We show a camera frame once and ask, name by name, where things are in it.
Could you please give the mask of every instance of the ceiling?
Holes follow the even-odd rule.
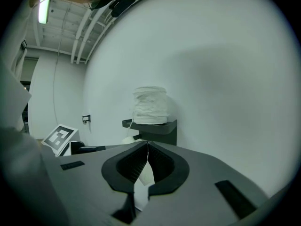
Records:
[[[108,9],[108,5],[101,10],[100,17],[94,25],[87,42],[82,51],[81,61],[84,60],[86,63],[86,58],[91,52],[92,47],[95,45],[97,39],[102,34],[105,27],[111,23],[111,10]],[[83,17],[87,11],[82,4],[69,2],[65,0],[51,0],[48,22],[46,24],[40,24],[38,22],[38,11],[39,7],[36,6],[29,18],[29,24],[27,27],[27,33],[25,40],[27,42],[28,48],[35,48],[39,50],[50,50],[58,51],[60,45],[60,53],[71,55],[73,44],[75,41],[75,35],[79,29],[79,25],[83,20]],[[75,59],[78,56],[79,48],[83,37],[98,10],[94,10],[87,22],[85,23],[81,36],[79,38],[78,46],[75,52]]]

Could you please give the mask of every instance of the black slot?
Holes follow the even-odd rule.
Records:
[[[147,162],[147,145],[121,159],[116,164],[117,171],[133,184],[139,178]]]
[[[255,206],[230,181],[221,181],[215,183],[215,186],[240,219],[256,210]]]
[[[174,171],[174,160],[161,150],[149,146],[149,163],[155,183],[165,179]]]
[[[75,162],[63,164],[63,165],[61,165],[61,168],[65,171],[65,170],[68,170],[68,169],[80,167],[82,165],[85,165],[82,161],[75,161]]]

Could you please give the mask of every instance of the ceiling beam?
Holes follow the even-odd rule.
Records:
[[[47,47],[41,47],[41,46],[35,46],[35,45],[27,45],[27,48],[41,49],[41,50],[52,51],[52,52],[56,52],[56,53],[58,52],[58,50],[55,48],[47,48]],[[66,54],[66,55],[71,55],[70,52],[63,51],[63,50],[60,50],[60,53]]]
[[[38,20],[38,12],[39,9],[38,6],[36,6],[32,12],[32,25],[33,25],[33,32],[34,32],[34,38],[36,40],[36,44],[37,46],[41,46],[44,36],[43,36],[43,27]]]
[[[99,24],[100,26],[104,27],[104,28],[106,27],[106,25],[102,22],[97,21],[96,23]]]

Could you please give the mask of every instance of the white wall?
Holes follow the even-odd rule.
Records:
[[[21,81],[32,81],[34,68],[36,67],[37,60],[25,58],[21,73]]]
[[[300,155],[295,42],[268,0],[145,0],[89,62],[87,140],[119,144],[133,90],[162,86],[178,119],[178,146],[223,160],[271,196]]]
[[[34,70],[28,106],[30,135],[45,138],[61,123],[79,129],[80,139],[85,143],[81,116],[87,67],[72,65],[70,56],[60,54],[55,68],[56,59],[57,53],[42,52]]]

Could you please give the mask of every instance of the white fabric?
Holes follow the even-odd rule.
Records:
[[[14,127],[21,130],[23,127],[23,121],[20,115],[30,100],[31,95],[15,78],[11,70],[3,65],[1,58],[0,79],[5,85],[0,88],[1,99],[2,101],[5,101],[0,110],[0,127]]]
[[[27,50],[21,50],[20,46],[26,35],[31,10],[29,0],[24,0],[8,24],[0,42],[0,59],[18,81],[21,79],[23,62],[27,53]],[[24,123],[20,115],[16,129],[21,131],[23,127]]]
[[[0,166],[3,177],[21,202],[41,224],[70,225],[35,139],[13,129],[0,128]],[[45,149],[48,156],[52,152]]]
[[[140,87],[134,91],[136,124],[164,124],[167,122],[166,90],[162,87]]]

